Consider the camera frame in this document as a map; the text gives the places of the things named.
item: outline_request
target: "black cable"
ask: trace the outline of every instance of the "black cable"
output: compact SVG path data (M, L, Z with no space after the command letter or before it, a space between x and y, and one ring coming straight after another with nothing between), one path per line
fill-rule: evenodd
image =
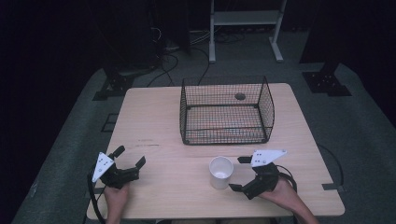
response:
M344 185L344 171L343 171L343 167L341 166L341 162L337 159L337 157L326 147L324 147L323 145L317 143L318 147L321 147L322 149L325 149L326 151L329 152L330 155L332 155L332 157L334 158L335 162L337 162L338 165L338 169L340 171L340 184L339 186L343 186Z
M239 0L235 0L235 1L233 2L233 6L232 6L231 8L229 8L231 2L232 2L231 0L229 0L229 1L227 2L227 6L226 6L226 8L224 9L224 11L234 11L235 8L236 8L236 6L237 6L238 3L239 3ZM230 36L234 37L234 40L229 41L228 39L230 38ZM241 41L241 40L243 40L243 39L245 39L245 35L244 35L244 34L242 34L242 38L238 38L236 35L228 35L228 34L224 34L224 33L219 33L218 35L215 36L215 42L216 42L216 43L219 43L219 44L233 44L233 43L236 43L236 42Z
M172 71L174 68L176 68L176 66L178 65L178 58L176 57L176 56L174 56L174 55L172 55L172 54L166 54L167 56L171 56L171 57L173 57L174 59L176 59L176 63L175 63L175 65L171 68L171 69L169 69L169 70L165 70L163 73L161 73L161 74L159 74L158 76L156 76L154 79L152 79L151 81L150 81L150 83L147 85L147 87L149 87L157 78L159 78L159 77L161 77L161 76L163 76L163 75L165 75L165 74L168 74L170 71Z
M175 83L173 82L173 79L172 79L171 76L169 75L169 72L166 71L165 69L163 69L163 71L165 72L165 74L166 74L166 75L169 77L169 79L170 79L168 85L166 85L166 86L168 86L168 87L170 87L170 86L175 86Z
M102 224L106 224L105 219L100 214L99 207L98 207L98 201L95 198L95 193L93 192L93 185L92 185L92 176L93 176L93 174L92 173L93 173L94 169L95 169L95 164L92 166L91 170L87 174L88 191L90 193L92 206L93 206L93 211L95 212L95 214L98 217L99 221Z
M287 174L284 174L284 173L279 173L278 175L283 177L283 178L285 178L285 179L287 179L291 183L294 191L297 192L297 182L294 180L294 178L291 175L287 175Z
M281 166L281 165L276 165L276 167L280 167L280 168L284 169L285 171L287 171L287 172L289 173L289 175L291 176L291 178L294 178L293 175L291 174L291 172L290 172L288 169L286 169L286 167Z
M234 43L237 43L239 41L242 41L245 39L245 34L240 34L242 37L238 37L235 34L226 34L226 33L220 33L218 35L216 35L215 37L215 42L217 44L222 44L222 45L231 45Z
M190 41L190 46L207 44L209 42L209 37L210 37L209 32L206 31L206 32L202 32L202 33L205 33L205 34Z
M199 85L201 84L202 79L203 79L204 76L206 75L207 70L209 69L209 65L210 65L209 56L208 56L207 53L206 53L204 50L202 50L202 49L197 49L197 48L191 48L191 49L195 49L195 50L201 51L201 52L206 56L206 58L207 58L207 66L206 66L206 69L205 69L204 73L201 75L201 77L200 77L200 79L199 79L199 81L198 81L198 86L199 86Z
M105 187L102 189L102 191L100 192L100 194L99 194L98 198L96 199L96 201L99 201L99 199L100 199L100 197L102 196L103 192L105 192L106 187L107 187L107 186L105 186Z

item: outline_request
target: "cup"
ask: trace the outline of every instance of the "cup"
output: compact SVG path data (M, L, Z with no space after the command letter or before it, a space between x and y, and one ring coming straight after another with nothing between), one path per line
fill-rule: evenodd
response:
M227 189L233 173L233 163L226 157L216 157L209 164L210 184L215 189Z

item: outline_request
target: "wire basket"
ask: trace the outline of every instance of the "wire basket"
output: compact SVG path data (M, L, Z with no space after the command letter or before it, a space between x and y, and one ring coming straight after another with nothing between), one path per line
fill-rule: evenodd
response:
M186 145L268 142L275 110L265 77L185 78L180 133Z

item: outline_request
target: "hand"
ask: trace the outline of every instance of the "hand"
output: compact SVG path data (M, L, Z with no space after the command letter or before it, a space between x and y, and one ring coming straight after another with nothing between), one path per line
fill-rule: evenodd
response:
M265 191L259 197L291 211L302 224L318 223L318 220L294 191L289 181L283 177L279 178L273 191Z
M105 188L105 198L107 204L106 224L119 224L122 210L128 202L130 182L126 183L121 189L111 187Z

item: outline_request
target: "black backdrop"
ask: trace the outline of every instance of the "black backdrop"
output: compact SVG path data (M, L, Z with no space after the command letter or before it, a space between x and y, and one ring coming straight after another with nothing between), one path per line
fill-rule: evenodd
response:
M264 1L251 1L266 7ZM169 4L185 5L180 4L185 2L169 0ZM187 2L190 26L208 27L210 1ZM218 2L220 6L227 4L227 0ZM373 1L370 6L362 1L355 2L365 11L359 12L360 8L356 8L350 24L360 24L361 20L368 22L350 30L348 36L353 36L350 39L355 39L356 47L349 52L360 49L367 42L373 43L372 40L378 42L361 49L358 60L355 55L345 59L345 62L365 77L366 87L374 90L375 94L377 89L383 89L382 85L388 87L394 83L384 84L387 80L394 81L390 78L394 74L391 73L394 65L389 63L390 56L394 56L395 52L392 42L396 38L389 28L390 24L394 24L390 23L394 16L389 14L390 6L380 4L383 1L376 1L378 4ZM295 31L310 27L317 6L318 1L314 0L289 0L282 28ZM349 7L354 7L354 4L344 5L346 9ZM337 9L329 10L322 17L331 16ZM306 63L326 58L326 55L312 51L309 45L319 43L324 48L326 44L323 43L328 43L329 38L334 36L334 33L314 36L323 32L321 29L324 27L319 23L322 19L318 17L309 37L305 58L302 58ZM14 217L81 90L102 66L103 49L108 48L108 44L97 25L86 1L0 2L0 217L5 223ZM364 38L358 38L361 33L365 34ZM382 94L379 93L375 99L380 102Z
M395 10L393 0L321 0L301 63L351 68L396 127Z

